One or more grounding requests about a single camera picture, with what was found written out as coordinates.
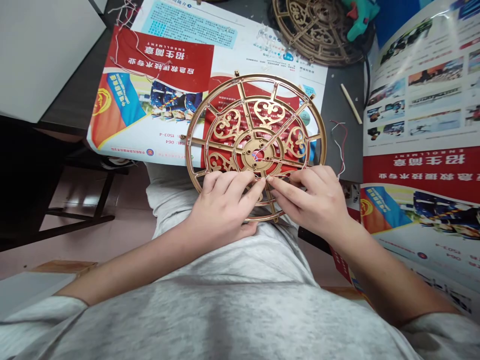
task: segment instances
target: poster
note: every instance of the poster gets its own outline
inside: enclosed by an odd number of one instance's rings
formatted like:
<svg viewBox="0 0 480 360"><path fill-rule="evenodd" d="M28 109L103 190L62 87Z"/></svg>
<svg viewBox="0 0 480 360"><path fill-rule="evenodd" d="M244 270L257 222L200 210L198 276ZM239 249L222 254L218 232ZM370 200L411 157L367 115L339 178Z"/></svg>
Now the poster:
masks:
<svg viewBox="0 0 480 360"><path fill-rule="evenodd" d="M479 8L433 1L380 49L363 156L480 146Z"/></svg>
<svg viewBox="0 0 480 360"><path fill-rule="evenodd" d="M480 321L480 1L435 0L384 47L364 112L363 226Z"/></svg>
<svg viewBox="0 0 480 360"><path fill-rule="evenodd" d="M299 78L297 67L289 62L255 59L225 46L179 41L117 27L99 85L87 134L88 142L102 155L185 166L186 142L182 136L187 134L203 99L220 84L232 79L235 70L240 74L259 74L264 67L269 68L270 74L293 84ZM266 95L273 91L272 88L272 83L256 81L245 86L245 92L247 96ZM295 109L301 105L300 99L283 86L277 88L276 96ZM234 90L212 99L211 104L221 111L239 99L238 87L235 86ZM271 112L276 107L269 107L268 101L257 105L262 108L255 109L252 104L250 111L255 114L252 116L254 125L260 127L260 118L271 115L265 114L265 109ZM233 109L231 113L237 117L232 119L241 119L243 111L241 106ZM213 120L208 115L211 115L208 111L200 115L193 130L194 138L202 139L207 134ZM272 120L274 131L292 116L287 113L279 115L282 118ZM318 134L317 123L311 121L313 114L309 108L299 116L308 135ZM233 124L233 121L229 124L229 127L238 127L239 130L246 125ZM298 127L299 124L293 122L280 136L285 144L293 142L291 154L296 156L291 160L303 159L303 154L307 153L305 147L301 150L297 148L300 143L303 144L306 134L298 133L295 124ZM230 146L234 142L229 137L216 140ZM309 160L315 156L315 148L316 141L311 141ZM192 146L190 156L194 167L205 165L200 146Z"/></svg>
<svg viewBox="0 0 480 360"><path fill-rule="evenodd" d="M131 29L237 50L246 58L261 62L260 73L273 74L274 64L295 67L298 78L294 83L308 95L315 94L313 103L319 111L322 108L328 67L312 64L295 49L285 47L283 36L266 25L205 1L198 5L194 0L145 0ZM228 70L233 73L237 69L231 65Z"/></svg>

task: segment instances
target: table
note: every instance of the table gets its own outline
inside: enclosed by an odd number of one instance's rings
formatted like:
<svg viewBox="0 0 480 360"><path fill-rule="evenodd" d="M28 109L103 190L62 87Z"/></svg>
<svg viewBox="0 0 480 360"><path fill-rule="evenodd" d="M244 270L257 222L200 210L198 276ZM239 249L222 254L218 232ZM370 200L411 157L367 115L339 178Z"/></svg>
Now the table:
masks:
<svg viewBox="0 0 480 360"><path fill-rule="evenodd" d="M112 29L117 18L116 11L111 14L107 14L107 11L120 7L123 3L123 0L108 0L105 15L102 16L107 30L105 30L90 50L55 101L45 112L40 122L35 125L37 128L80 136L87 134L102 70L112 38ZM229 0L214 4L237 15L278 29L275 19L269 16L271 0ZM336 172L340 170L342 164L340 152L330 134L335 124L330 122L330 120L345 122L345 126L348 127L348 138L344 151L346 170L340 178L361 183L363 178L363 126L357 123L352 109L342 93L340 88L342 83L350 93L358 113L363 114L363 63L357 63L349 67L331 67L328 69L321 108L321 116L325 123L328 139L326 164L332 166ZM341 143L343 140L341 130L335 133L335 138Z"/></svg>

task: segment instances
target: red wire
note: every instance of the red wire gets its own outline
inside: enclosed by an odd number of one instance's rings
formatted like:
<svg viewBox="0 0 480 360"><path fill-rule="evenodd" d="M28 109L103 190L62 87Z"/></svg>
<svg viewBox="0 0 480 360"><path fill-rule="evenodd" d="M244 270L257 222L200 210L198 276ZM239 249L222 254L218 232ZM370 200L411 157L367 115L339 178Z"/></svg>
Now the red wire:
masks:
<svg viewBox="0 0 480 360"><path fill-rule="evenodd" d="M330 120L332 123L335 123L335 124L338 124L340 125L342 128L345 129L345 137L343 138L343 142L341 143L341 155L342 155L342 159L341 159L341 169L340 169L340 172L342 172L345 168L345 141L347 140L347 136L349 134L349 129L344 126L342 123L339 123L338 121L335 121L335 120Z"/></svg>

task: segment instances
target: gold plastic wheel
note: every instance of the gold plastic wheel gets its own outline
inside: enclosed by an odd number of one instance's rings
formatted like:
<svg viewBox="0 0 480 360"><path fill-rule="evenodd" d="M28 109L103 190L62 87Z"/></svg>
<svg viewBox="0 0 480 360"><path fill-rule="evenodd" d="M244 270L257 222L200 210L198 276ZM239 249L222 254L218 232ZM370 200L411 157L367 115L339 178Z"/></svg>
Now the gold plastic wheel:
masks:
<svg viewBox="0 0 480 360"><path fill-rule="evenodd" d="M287 178L309 166L316 147L318 162L325 164L325 126L313 98L280 77L238 72L211 91L183 136L186 165L198 192L202 192L199 179L216 170ZM284 213L275 202L267 183L255 206L266 207L269 213L245 220L277 222Z"/></svg>

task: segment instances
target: ornate gold frame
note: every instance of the ornate gold frame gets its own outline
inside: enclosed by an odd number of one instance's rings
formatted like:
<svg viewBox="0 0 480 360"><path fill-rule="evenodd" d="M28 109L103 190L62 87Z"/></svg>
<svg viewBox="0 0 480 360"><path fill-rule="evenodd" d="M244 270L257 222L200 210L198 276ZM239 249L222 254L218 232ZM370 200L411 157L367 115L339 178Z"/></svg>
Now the ornate gold frame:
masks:
<svg viewBox="0 0 480 360"><path fill-rule="evenodd" d="M273 87L270 96L246 96L244 84L252 82L272 83ZM221 111L217 110L211 104L211 101L217 96L219 96L222 92L231 87L238 87L240 99L233 101ZM299 97L303 101L303 104L300 105L298 109L293 109L290 105L277 98L277 92L279 90L279 87L283 87L295 94L295 96ZM187 135L182 136L182 139L186 139L185 157L188 173L190 175L190 179L193 185L198 190L198 192L202 192L202 186L200 185L199 178L205 176L209 172L221 170L222 166L227 171L234 170L240 172L245 170L252 170L259 178L266 177L267 170L270 170L274 166L274 163L277 163L277 165L274 170L269 173L269 176L288 176L293 172L281 172L282 164L298 169L304 169L308 167L308 162L310 158L310 142L316 140L320 140L319 162L322 165L325 164L325 159L327 157L327 137L322 117L320 116L319 111L312 102L314 97L315 95L309 97L298 86L285 79L282 79L281 77L268 74L250 74L240 76L238 71L235 72L234 78L222 83L213 91L211 91L208 96L201 102L196 112L194 113L191 123L188 127ZM253 111L256 115L256 118L262 122L262 124L260 124L259 126L254 127L254 122L252 120L252 114L249 105L253 105ZM236 125L232 126L231 124L231 122L235 120L237 120L237 124L240 123L242 115L238 110L235 109L236 107L240 106L242 106L243 114L248 127L248 129L243 132L238 132L239 128ZM263 109L263 111L267 113L267 115L277 113L277 116L280 117L281 120L285 118L285 114L287 112L290 113L291 116L284 122L282 126L280 126L277 131L273 131L271 125L280 120L278 120L278 118L269 118L270 121L267 121L268 116L261 115L260 107ZM319 131L317 134L312 136L308 136L307 127L299 117L300 113L302 113L307 107L313 115ZM197 125L202 113L206 110L214 114L215 119L211 123L210 128L208 129L205 139L193 137L195 126ZM295 126L290 130L289 136L285 141L279 138L279 136L283 134L285 130L287 130L289 126L294 123L295 120L299 124L299 126ZM217 128L230 129L230 131L227 135L223 135L222 133L218 133ZM295 140L295 144L294 140L292 140L292 134L294 133L296 133L297 135L297 140ZM230 146L227 144L212 141L211 139L213 134L215 134L215 136L219 139L221 139L222 137L234 138L235 143L233 144L233 146ZM247 143L243 145L243 147L240 147L241 141L247 136L250 138L250 140L248 140ZM191 151L192 144L203 146L202 156L206 169L198 172L194 170ZM276 155L274 144L279 149L280 156ZM297 145L302 150L304 149L304 152L295 152L295 145ZM227 159L219 152L209 153L210 148L228 151L232 154L232 156ZM263 152L264 158L262 158L261 160L255 159L252 156L252 152L256 150L261 150ZM285 154L287 152L290 152L291 156L293 157L304 159L304 161L300 162L286 159ZM241 168L241 166L239 165L237 155L241 156L241 161L244 165L243 168ZM218 165L218 161L220 159L222 162L222 166ZM284 214L283 211L275 210L274 203L276 202L276 200L270 192L270 186L268 183L265 185L265 194L266 200L264 200L263 196L261 195L255 206L269 206L271 214L264 216L248 217L247 219L245 219L246 221L274 220L275 222L278 222L278 218Z"/></svg>
<svg viewBox="0 0 480 360"><path fill-rule="evenodd" d="M346 66L363 58L361 50L347 40L353 20L346 17L340 0L272 0L272 5L288 44L311 63ZM373 31L367 29L367 35L369 49Z"/></svg>

